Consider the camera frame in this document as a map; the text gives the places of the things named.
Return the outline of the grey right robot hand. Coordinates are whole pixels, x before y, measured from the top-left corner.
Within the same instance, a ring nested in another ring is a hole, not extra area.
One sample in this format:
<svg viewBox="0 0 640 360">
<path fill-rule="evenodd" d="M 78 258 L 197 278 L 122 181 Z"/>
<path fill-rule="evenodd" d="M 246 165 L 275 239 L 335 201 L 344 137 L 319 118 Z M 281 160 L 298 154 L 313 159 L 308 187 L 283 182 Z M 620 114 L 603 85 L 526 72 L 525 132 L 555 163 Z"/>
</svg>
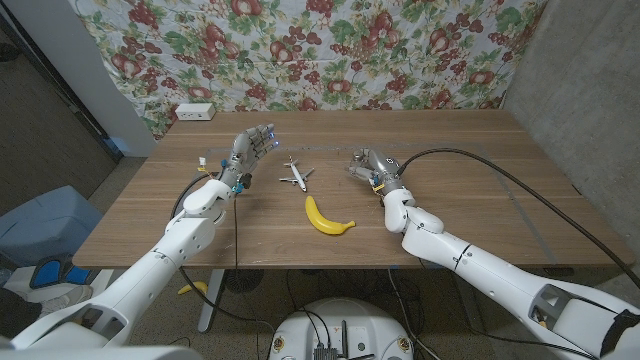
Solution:
<svg viewBox="0 0 640 360">
<path fill-rule="evenodd" d="M 370 148 L 356 150 L 348 167 L 351 176 L 368 182 L 382 197 L 404 187 L 399 170 L 400 165 L 395 158 Z"/>
</svg>

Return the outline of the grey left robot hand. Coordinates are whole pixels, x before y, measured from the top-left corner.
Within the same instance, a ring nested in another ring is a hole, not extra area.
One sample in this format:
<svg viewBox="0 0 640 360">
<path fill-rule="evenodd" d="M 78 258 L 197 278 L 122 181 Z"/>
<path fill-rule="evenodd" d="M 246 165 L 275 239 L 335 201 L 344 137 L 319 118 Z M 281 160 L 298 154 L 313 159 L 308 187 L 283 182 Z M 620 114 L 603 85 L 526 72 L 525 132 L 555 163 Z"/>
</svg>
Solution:
<svg viewBox="0 0 640 360">
<path fill-rule="evenodd" d="M 236 192 L 249 189 L 258 161 L 278 146 L 273 142 L 274 128 L 274 124 L 258 125 L 238 134 L 216 179 Z"/>
</svg>

